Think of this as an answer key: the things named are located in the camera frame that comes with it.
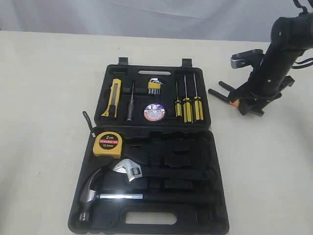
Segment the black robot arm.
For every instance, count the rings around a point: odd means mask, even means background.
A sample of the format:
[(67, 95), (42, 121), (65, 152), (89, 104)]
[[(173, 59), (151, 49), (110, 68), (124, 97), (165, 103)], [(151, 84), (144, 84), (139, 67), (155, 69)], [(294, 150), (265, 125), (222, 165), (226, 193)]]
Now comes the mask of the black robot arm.
[(298, 57), (313, 47), (313, 15), (294, 18), (280, 17), (271, 29), (270, 45), (266, 52), (249, 50), (231, 56), (233, 69), (252, 66), (247, 82), (230, 91), (230, 102), (238, 104), (242, 115), (264, 114), (271, 102), (282, 97), (282, 90), (292, 86), (288, 75)]

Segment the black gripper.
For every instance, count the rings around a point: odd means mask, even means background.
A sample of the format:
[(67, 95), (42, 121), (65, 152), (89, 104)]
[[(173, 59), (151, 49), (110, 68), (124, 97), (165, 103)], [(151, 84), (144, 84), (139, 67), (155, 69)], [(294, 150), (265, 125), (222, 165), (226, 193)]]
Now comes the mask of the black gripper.
[(290, 76), (286, 76), (282, 83), (277, 87), (278, 91), (271, 95), (256, 95), (248, 90), (248, 82), (239, 88), (229, 92), (228, 103), (236, 107), (241, 115), (254, 114), (259, 117), (264, 115), (263, 108), (282, 97), (282, 91), (291, 87), (295, 80)]

